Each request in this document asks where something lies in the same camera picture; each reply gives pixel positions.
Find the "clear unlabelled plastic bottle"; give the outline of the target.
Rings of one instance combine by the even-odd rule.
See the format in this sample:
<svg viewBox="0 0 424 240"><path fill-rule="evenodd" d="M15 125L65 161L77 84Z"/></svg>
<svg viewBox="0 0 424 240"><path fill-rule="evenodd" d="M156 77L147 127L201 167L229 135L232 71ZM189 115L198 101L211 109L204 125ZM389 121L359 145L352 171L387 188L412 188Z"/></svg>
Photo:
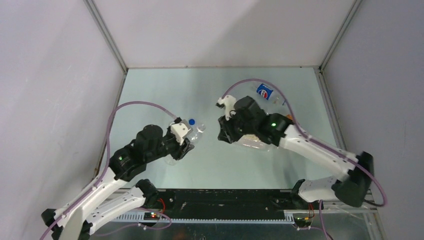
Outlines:
<svg viewBox="0 0 424 240"><path fill-rule="evenodd" d="M195 125L191 125L193 131L186 138L188 138L190 140L190 142L194 146L196 146L200 142L200 140L201 140L201 138L202 138L202 136L203 136L203 134L206 130L206 126L202 122L198 121L196 118L189 117L186 120L189 122L189 119L194 119ZM170 166L174 166L178 163L178 161L174 160L172 158L172 156L166 156L164 158L164 162L166 164L170 165Z"/></svg>

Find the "cream label clear bottle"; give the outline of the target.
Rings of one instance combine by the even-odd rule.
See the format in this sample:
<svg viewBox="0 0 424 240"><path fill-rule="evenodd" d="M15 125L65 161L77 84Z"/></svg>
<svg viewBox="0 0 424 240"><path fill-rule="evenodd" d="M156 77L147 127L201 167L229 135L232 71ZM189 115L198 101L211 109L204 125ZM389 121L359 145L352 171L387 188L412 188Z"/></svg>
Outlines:
<svg viewBox="0 0 424 240"><path fill-rule="evenodd" d="M243 135L234 144L238 145L238 146L250 148L250 149L255 149L255 150L258 150L258 151L263 151L263 152L270 152L274 149L277 149L277 147L275 145L264 143L254 134Z"/></svg>

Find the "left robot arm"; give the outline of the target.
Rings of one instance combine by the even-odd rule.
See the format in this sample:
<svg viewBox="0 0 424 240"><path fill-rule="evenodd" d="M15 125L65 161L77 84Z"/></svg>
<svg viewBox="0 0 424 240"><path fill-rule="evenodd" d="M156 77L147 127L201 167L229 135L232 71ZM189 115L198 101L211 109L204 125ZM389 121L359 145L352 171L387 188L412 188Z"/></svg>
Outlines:
<svg viewBox="0 0 424 240"><path fill-rule="evenodd" d="M77 238L87 240L101 226L129 210L156 206L159 192L149 179L141 179L121 196L107 203L104 201L144 172L147 164L168 155L175 161L181 160L195 147L189 139L192 132L192 127L180 119L169 125L166 132L158 125L145 126L135 139L114 153L105 171L96 176L74 200L62 208L48 208L41 214L51 237L54 240L61 237L76 210L82 214Z"/></svg>

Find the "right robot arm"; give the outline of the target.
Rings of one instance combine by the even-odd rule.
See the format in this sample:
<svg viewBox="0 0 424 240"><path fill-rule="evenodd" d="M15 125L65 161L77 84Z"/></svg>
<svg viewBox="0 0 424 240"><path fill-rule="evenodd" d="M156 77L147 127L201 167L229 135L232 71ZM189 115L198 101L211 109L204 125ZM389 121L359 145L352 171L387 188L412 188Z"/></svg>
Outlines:
<svg viewBox="0 0 424 240"><path fill-rule="evenodd" d="M359 208L374 176L374 158L368 152L355 154L329 146L307 134L299 125L280 113L266 113L250 96L237 100L231 95L216 104L224 110L218 119L218 140L236 143L254 135L267 145L297 153L327 168L332 176L316 180L298 180L292 189L291 204L304 209L316 201L339 200Z"/></svg>

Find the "Pepsi bottle blue label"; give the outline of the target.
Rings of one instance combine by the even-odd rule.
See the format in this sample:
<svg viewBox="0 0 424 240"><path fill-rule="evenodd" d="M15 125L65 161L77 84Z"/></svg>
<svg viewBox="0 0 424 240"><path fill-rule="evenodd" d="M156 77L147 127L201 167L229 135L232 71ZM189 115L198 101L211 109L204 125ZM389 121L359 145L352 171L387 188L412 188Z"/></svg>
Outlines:
<svg viewBox="0 0 424 240"><path fill-rule="evenodd" d="M260 101L273 106L284 106L286 101L279 92L265 83L253 81L249 84L251 91Z"/></svg>

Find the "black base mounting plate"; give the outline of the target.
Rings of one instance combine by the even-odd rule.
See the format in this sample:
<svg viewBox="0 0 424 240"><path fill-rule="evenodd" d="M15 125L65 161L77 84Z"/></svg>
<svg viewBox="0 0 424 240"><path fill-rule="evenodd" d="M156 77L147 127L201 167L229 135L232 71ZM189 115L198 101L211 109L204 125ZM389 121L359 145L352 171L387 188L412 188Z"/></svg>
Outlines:
<svg viewBox="0 0 424 240"><path fill-rule="evenodd" d="M163 188L143 208L164 210L170 218L277 219L289 210L316 213L320 205L281 189Z"/></svg>

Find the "left controller board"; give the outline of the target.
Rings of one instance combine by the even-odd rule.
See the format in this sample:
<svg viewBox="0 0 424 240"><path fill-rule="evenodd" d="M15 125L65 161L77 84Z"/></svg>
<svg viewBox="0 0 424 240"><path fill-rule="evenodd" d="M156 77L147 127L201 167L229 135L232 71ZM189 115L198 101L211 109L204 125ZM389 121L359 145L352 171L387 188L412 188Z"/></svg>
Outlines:
<svg viewBox="0 0 424 240"><path fill-rule="evenodd" d="M159 221L161 219L161 215L154 212L145 212L143 216L144 221Z"/></svg>

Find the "controller board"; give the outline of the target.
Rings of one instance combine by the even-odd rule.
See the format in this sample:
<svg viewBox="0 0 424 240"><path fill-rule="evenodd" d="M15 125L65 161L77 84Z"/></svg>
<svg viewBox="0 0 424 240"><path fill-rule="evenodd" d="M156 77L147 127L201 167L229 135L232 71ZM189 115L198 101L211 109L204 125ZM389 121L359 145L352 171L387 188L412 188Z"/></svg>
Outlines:
<svg viewBox="0 0 424 240"><path fill-rule="evenodd" d="M295 217L293 226L299 230L309 230L313 223L313 217Z"/></svg>
<svg viewBox="0 0 424 240"><path fill-rule="evenodd" d="M154 212L145 212L143 216L144 221L159 221L161 219L161 215Z"/></svg>

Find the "right controller board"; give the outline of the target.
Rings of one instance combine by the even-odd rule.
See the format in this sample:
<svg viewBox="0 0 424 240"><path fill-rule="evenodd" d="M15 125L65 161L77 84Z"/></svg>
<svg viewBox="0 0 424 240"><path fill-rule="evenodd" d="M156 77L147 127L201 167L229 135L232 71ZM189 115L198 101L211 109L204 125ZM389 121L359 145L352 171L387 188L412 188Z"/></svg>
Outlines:
<svg viewBox="0 0 424 240"><path fill-rule="evenodd" d="M309 230L313 223L313 217L295 217L293 226L299 230Z"/></svg>

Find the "grey aluminium frame rail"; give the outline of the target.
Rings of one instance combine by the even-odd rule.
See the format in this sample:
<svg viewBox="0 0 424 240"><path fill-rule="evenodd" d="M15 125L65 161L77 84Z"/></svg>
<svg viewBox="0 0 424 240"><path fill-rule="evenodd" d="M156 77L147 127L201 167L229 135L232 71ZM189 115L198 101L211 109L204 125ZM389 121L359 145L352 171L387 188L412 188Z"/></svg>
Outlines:
<svg viewBox="0 0 424 240"><path fill-rule="evenodd" d="M342 133L342 128L339 122L338 114L334 101L331 98L328 84L326 83L325 76L319 67L314 67L315 76L321 92L321 96L327 111L330 126L334 135L337 147L347 150L347 144ZM382 220L380 218L378 208L376 206L367 205L364 215L364 222L368 227L368 235L371 240L386 240L388 237L384 230Z"/></svg>

